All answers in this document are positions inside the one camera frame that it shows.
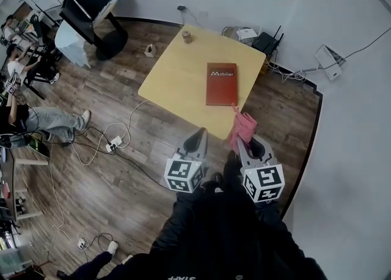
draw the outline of white t-shirt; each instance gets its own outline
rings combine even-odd
[[[12,76],[13,71],[16,71],[16,73],[19,75],[21,82],[23,83],[27,74],[26,72],[22,72],[24,69],[24,65],[19,63],[18,59],[16,58],[14,61],[10,61],[7,67],[9,75]]]

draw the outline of wooden table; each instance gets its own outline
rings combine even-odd
[[[185,44],[182,31],[192,34]],[[230,62],[238,66],[238,107],[242,109],[265,61],[265,54],[223,35],[185,25],[163,52],[139,95],[211,134],[226,139],[235,113],[230,106],[207,106],[206,65]]]
[[[3,163],[2,158],[0,158],[1,160],[0,170],[2,172],[0,189],[1,189],[1,193],[4,194],[4,186],[6,183],[8,183],[10,189],[10,195],[9,197],[4,196],[4,199],[11,212],[13,220],[16,221],[19,219],[26,219],[26,218],[42,215],[43,213],[41,211],[18,215],[18,212],[16,211],[15,199],[17,197],[15,196],[15,193],[27,192],[27,188],[18,188],[18,189],[15,188],[15,165],[27,164],[27,165],[47,166],[48,162],[46,160],[25,160],[25,159],[14,158],[11,150],[7,149],[6,151],[7,151],[7,155],[6,155],[7,160],[5,161],[5,163]]]

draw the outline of white sneaker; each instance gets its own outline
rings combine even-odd
[[[111,254],[111,255],[115,255],[115,252],[117,251],[117,248],[119,247],[118,243],[117,242],[114,242],[114,241],[111,241],[110,244],[109,244],[109,248],[108,248],[108,252]]]
[[[57,72],[56,75],[54,76],[54,78],[50,81],[50,84],[53,84],[55,83],[59,78],[60,78],[60,73]]]
[[[130,260],[130,258],[132,258],[133,255],[129,255],[127,258],[125,258],[123,261],[122,261],[122,265],[126,264],[128,260]]]
[[[87,124],[90,121],[91,112],[89,110],[86,110],[86,111],[84,111],[83,115],[81,115],[81,117],[83,118],[83,121],[84,121],[84,127],[82,129],[82,131],[83,131],[87,128]]]

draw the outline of wooden floor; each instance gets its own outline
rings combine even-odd
[[[138,88],[157,61],[144,56],[145,47],[153,43],[158,56],[166,49],[178,32],[178,28],[159,24],[121,21],[129,32],[125,49],[111,61],[95,60],[95,47],[87,45],[91,69],[72,65],[62,59],[59,68],[60,80],[52,86],[37,84],[46,100],[39,100],[26,92],[30,106],[58,106],[68,112],[81,114],[85,109],[92,112],[91,125],[104,130],[110,123],[128,123],[130,112],[143,99]],[[105,34],[112,28],[109,23],[100,27],[98,34]],[[283,207],[299,175],[303,159],[312,134],[318,97],[307,85],[296,82],[282,84],[279,75],[259,76],[244,106],[258,122],[257,133],[268,140],[277,159],[283,164],[286,187],[280,199]],[[130,145],[121,154],[140,164],[157,181],[161,180],[164,163],[174,151],[177,139],[194,127],[183,119],[153,105],[142,105],[132,116],[130,123]],[[109,138],[124,134],[124,128],[113,126]],[[77,142],[96,146],[100,134],[89,130]],[[101,150],[105,151],[105,142]],[[93,156],[93,150],[75,144],[81,159],[86,162]],[[222,141],[210,136],[208,163],[211,171],[221,171],[229,149]],[[23,158],[35,154],[29,149],[18,149],[15,155]],[[72,147],[53,147],[53,181],[58,200],[64,213],[62,229],[77,243],[76,234],[82,232],[91,242],[93,237],[107,232],[119,242],[116,258],[100,275],[124,259],[127,254],[148,252],[160,228],[171,213],[175,200],[173,192],[161,188],[148,179],[137,167],[118,156],[98,153],[89,166],[83,166]],[[55,274],[57,269],[72,272],[77,266],[99,252],[98,243],[85,253],[79,252],[64,234],[56,228],[62,224],[62,215],[53,193],[50,167],[23,166],[17,169],[16,183],[29,188],[27,197],[34,202],[29,210],[40,208],[44,216],[20,221],[24,233],[32,233],[33,258],[44,262],[50,250],[49,259],[55,264],[44,270]],[[47,246],[53,235],[53,246]],[[108,242],[101,241],[106,247]]]

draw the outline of electrical outlet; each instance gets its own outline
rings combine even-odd
[[[110,153],[112,150],[117,148],[122,144],[122,139],[120,136],[116,136],[109,144],[106,144],[106,150]]]
[[[78,248],[79,248],[79,249],[84,249],[85,246],[86,246],[86,241],[85,241],[85,239],[80,238],[80,239],[79,239],[79,243],[78,243]]]

